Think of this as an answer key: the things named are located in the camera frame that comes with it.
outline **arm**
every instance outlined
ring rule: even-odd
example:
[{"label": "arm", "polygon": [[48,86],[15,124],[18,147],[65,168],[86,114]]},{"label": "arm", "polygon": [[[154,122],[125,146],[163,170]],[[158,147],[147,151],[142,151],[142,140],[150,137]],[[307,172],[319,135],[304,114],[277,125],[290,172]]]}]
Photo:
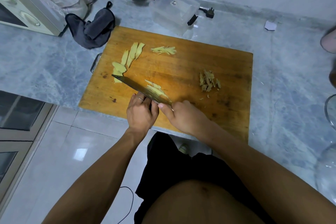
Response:
[{"label": "arm", "polygon": [[334,223],[336,206],[277,162],[237,140],[188,101],[159,104],[173,126],[215,150],[278,224]]},{"label": "arm", "polygon": [[90,166],[50,210],[42,224],[98,224],[109,210],[128,163],[158,116],[158,106],[133,94],[127,109],[129,128],[119,141]]}]

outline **marble countertop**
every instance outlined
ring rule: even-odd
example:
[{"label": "marble countertop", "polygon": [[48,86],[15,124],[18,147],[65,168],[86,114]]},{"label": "marble countertop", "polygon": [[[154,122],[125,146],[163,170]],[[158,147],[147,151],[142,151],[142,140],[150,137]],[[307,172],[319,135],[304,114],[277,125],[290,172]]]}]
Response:
[{"label": "marble countertop", "polygon": [[[88,19],[107,1],[97,0]],[[148,6],[110,1],[121,26],[176,36],[152,21]],[[336,136],[324,115],[324,102],[335,93],[328,80],[334,55],[320,46],[326,25],[248,7],[211,6],[215,17],[200,13],[187,38],[253,53],[249,145],[315,187],[316,161]],[[278,22],[276,31],[263,28],[268,18]],[[73,109],[79,109],[92,62],[104,49],[82,48],[69,30],[55,37],[2,24],[0,46],[0,90]]]}]

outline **knife blade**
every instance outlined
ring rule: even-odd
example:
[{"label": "knife blade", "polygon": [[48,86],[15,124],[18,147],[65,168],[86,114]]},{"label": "knife blade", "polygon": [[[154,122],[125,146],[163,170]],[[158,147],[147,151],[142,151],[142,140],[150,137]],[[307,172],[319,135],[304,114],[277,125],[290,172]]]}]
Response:
[{"label": "knife blade", "polygon": [[161,98],[160,96],[158,96],[157,94],[155,94],[151,90],[147,89],[144,86],[141,86],[140,84],[138,84],[137,82],[131,80],[130,78],[128,78],[126,76],[120,76],[120,75],[115,75],[115,74],[112,74],[112,76],[117,78],[118,80],[122,81],[124,84],[131,87],[132,89],[141,92],[142,94],[145,95],[145,97],[152,99],[156,103],[163,103],[163,104],[166,104],[166,105],[169,105],[169,106],[171,105],[171,103],[169,101]]}]

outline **cutting board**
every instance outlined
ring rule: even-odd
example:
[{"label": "cutting board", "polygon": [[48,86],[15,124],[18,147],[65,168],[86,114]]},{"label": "cutting board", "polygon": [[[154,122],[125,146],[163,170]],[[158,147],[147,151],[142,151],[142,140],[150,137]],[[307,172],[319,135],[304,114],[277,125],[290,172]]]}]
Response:
[{"label": "cutting board", "polygon": [[[124,51],[130,50],[134,42],[146,45],[124,76],[143,86],[147,85],[145,79],[161,85],[173,102],[190,101],[210,120],[248,141],[252,53],[131,28],[117,26],[112,31],[79,107],[126,118],[126,109],[135,91],[123,83],[114,83],[112,62],[121,62]],[[177,52],[157,55],[151,51],[160,46],[175,46]],[[220,90],[201,91],[199,73],[203,69],[211,70],[220,80]],[[163,113],[154,125],[178,131]]]}]

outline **white tile floor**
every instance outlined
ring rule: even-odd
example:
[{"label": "white tile floor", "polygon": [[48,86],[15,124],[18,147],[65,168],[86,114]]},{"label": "white tile floor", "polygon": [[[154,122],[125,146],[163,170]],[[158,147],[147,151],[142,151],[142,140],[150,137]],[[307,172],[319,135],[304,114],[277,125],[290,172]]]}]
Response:
[{"label": "white tile floor", "polygon": [[[43,139],[31,159],[10,200],[0,224],[40,224],[48,211],[72,183],[101,155],[103,155],[128,128],[122,121],[112,120],[86,112],[59,107]],[[135,151],[127,168],[122,186],[137,189],[147,163],[147,145],[155,134],[149,130]],[[179,146],[183,141],[177,140]],[[210,154],[211,150],[199,142],[190,141],[191,155]],[[116,224],[128,213],[132,193],[119,190],[102,223]],[[134,213],[142,199],[134,194],[131,213],[122,224],[134,223]]]}]

